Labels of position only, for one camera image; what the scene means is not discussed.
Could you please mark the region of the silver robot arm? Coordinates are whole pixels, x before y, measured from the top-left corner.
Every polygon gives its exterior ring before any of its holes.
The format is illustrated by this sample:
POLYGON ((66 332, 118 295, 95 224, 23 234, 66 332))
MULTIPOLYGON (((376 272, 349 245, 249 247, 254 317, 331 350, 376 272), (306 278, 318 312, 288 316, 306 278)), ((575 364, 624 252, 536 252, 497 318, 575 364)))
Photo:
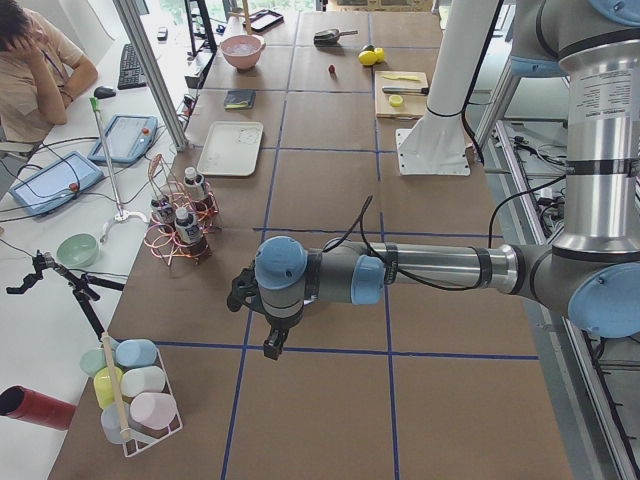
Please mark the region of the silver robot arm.
POLYGON ((580 329, 621 338, 639 330, 639 5, 635 1, 520 1, 511 65, 522 77, 569 80, 564 229, 551 244, 421 246, 329 241, 305 249, 263 242, 231 286, 228 308, 270 325, 277 359, 309 301, 368 305, 385 286, 493 288, 533 300, 580 329))

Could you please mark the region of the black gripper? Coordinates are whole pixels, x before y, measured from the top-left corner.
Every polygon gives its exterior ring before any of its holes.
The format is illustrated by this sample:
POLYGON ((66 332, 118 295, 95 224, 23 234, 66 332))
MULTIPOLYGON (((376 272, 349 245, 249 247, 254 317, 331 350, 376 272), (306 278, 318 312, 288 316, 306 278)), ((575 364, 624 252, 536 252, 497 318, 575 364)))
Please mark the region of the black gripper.
POLYGON ((259 292, 258 282, 252 268, 244 268, 232 280, 226 304, 231 312, 238 312, 242 306, 245 306, 252 312, 262 314, 265 317, 271 329, 263 342, 263 354, 268 359, 278 360, 288 338, 289 330, 296 325, 296 312, 287 314, 268 311, 259 292))

